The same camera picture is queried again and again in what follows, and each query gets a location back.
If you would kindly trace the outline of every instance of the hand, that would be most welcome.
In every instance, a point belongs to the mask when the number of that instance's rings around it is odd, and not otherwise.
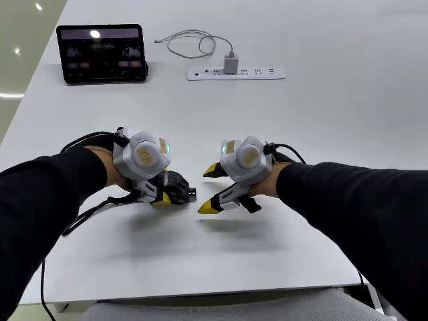
[[[97,147],[97,146],[85,146],[85,148],[89,149],[93,152],[104,164],[107,172],[107,184],[110,185],[119,185],[123,189],[130,190],[132,188],[131,182],[126,177],[122,176],[116,167],[113,165],[113,153],[108,149]]]
[[[280,172],[292,163],[276,163],[272,165],[272,172],[262,182],[252,185],[249,188],[249,196],[267,195],[271,197],[278,197],[276,193],[276,181]]]

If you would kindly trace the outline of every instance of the tablet screen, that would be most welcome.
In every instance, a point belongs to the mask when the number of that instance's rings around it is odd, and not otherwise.
[[[143,77],[145,59],[139,28],[87,27],[87,29],[59,27],[58,41],[66,82]]]

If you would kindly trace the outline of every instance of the power strip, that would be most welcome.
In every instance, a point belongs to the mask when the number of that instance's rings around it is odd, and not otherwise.
[[[246,79],[284,79],[283,67],[246,67],[238,68],[236,75],[226,75],[223,68],[190,67],[186,70],[186,79],[195,80],[246,80]]]

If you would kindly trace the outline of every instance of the tablet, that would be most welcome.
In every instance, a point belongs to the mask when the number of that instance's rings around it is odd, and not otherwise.
[[[56,28],[67,84],[143,82],[147,77],[140,25]]]

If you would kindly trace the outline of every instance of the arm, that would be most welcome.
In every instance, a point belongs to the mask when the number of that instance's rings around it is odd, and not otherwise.
[[[404,316],[425,309],[428,171],[282,163],[251,192],[278,196],[305,217]]]
[[[79,206],[106,185],[124,185],[109,150],[78,147],[0,173],[0,320],[22,293]]]

